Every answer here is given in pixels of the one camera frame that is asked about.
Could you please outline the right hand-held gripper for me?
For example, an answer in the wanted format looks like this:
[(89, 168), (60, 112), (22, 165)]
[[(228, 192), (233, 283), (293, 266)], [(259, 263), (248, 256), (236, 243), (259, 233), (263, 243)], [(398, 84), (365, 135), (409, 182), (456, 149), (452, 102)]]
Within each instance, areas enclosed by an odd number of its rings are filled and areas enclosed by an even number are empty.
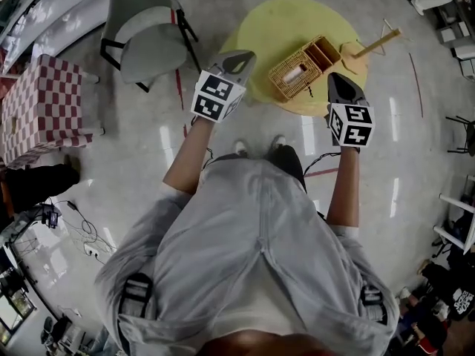
[(343, 74), (332, 72), (327, 78), (328, 128), (334, 143), (341, 147), (367, 148), (375, 130), (374, 108), (364, 91)]

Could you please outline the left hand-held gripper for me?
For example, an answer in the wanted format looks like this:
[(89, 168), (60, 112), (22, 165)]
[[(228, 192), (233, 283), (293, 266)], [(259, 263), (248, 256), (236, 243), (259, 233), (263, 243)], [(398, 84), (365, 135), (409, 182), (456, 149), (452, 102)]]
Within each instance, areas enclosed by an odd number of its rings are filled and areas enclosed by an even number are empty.
[(214, 123), (222, 122), (244, 97), (256, 61), (251, 50), (217, 54), (195, 84), (191, 113)]

